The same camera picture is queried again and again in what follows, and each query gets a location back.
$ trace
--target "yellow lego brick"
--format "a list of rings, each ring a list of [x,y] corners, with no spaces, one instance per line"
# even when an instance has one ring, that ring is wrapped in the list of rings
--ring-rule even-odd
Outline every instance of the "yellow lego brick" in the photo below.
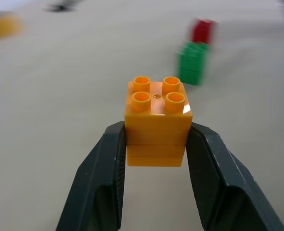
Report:
[[[18,33],[21,24],[16,15],[8,12],[0,12],[0,39]]]
[[[148,77],[137,77],[128,84],[126,131],[189,131],[192,118],[184,85],[178,78],[151,82]]]
[[[185,153],[185,145],[139,145],[128,144],[127,156],[141,157],[181,157]]]
[[[188,131],[126,130],[127,144],[186,145]]]
[[[182,157],[142,157],[142,156],[128,156],[128,166],[139,167],[181,167]]]

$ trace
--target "blurry background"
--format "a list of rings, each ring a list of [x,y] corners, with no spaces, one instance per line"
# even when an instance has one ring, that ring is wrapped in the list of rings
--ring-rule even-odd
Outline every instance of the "blurry background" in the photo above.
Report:
[[[284,15],[269,0],[86,0],[17,8],[0,40],[0,231],[53,231],[80,163],[123,120],[127,82],[176,73],[194,18],[218,22],[194,122],[218,132],[284,223]],[[201,231],[187,159],[128,167],[122,231]]]

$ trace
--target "red lego brick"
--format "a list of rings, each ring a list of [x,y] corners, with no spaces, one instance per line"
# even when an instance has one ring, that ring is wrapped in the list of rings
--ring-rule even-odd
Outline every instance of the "red lego brick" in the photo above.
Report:
[[[198,20],[192,29],[191,42],[210,45],[212,42],[214,26],[214,21]]]

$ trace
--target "red block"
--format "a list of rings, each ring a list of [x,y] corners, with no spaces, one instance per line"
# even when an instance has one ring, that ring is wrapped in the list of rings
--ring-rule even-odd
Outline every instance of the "red block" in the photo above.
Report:
[[[205,43],[210,45],[212,43],[214,26],[214,21],[198,20],[198,22],[192,29],[191,42]]]

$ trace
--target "white table surface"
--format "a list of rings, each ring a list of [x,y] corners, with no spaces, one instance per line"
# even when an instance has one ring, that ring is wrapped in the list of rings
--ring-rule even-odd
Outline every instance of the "white table surface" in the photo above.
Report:
[[[18,10],[0,40],[0,231],[53,231],[76,170],[123,120],[127,82],[175,73],[195,17],[218,22],[194,122],[218,132],[284,223],[284,18],[269,0],[88,0]],[[201,231],[187,159],[128,167],[122,231]]]

